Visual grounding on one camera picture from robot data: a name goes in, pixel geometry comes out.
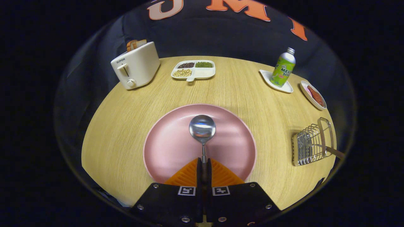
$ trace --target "melon soda bottle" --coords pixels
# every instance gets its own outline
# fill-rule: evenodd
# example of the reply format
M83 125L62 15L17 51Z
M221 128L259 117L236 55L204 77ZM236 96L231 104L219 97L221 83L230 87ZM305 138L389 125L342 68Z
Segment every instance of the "melon soda bottle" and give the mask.
M269 78L274 85L282 87L288 80L296 65L296 59L293 56L294 54L295 50L288 47L288 50L279 56L272 76Z

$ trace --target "white toaster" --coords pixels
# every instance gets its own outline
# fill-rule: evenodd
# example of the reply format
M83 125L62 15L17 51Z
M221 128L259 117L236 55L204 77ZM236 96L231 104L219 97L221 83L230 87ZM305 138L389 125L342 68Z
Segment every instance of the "white toaster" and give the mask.
M160 60L154 42L149 42L119 55L111 65L125 89L130 90L148 84L160 66Z

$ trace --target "spoon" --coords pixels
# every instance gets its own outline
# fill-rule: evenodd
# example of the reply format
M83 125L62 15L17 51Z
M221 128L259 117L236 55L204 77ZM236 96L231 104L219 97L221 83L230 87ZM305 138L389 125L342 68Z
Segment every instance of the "spoon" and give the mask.
M205 144L216 132L216 124L206 115L198 115L189 123L189 132L192 137L202 144L202 163L207 163Z

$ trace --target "metal rack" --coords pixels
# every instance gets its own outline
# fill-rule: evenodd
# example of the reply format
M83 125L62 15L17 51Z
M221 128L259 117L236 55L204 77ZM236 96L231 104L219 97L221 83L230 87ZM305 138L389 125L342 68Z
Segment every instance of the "metal rack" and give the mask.
M326 146L324 132L329 129L331 147ZM296 166L306 165L335 154L343 158L344 154L335 150L331 123L325 118L319 118L317 124L311 124L292 137L293 158Z

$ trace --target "red beans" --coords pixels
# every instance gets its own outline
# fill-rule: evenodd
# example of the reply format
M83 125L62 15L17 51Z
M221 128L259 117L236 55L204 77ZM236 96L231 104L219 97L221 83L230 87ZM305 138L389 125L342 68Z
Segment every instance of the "red beans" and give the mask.
M189 62L189 63L184 63L180 66L178 66L179 69L183 69L183 68L192 68L195 65L195 63L193 62Z

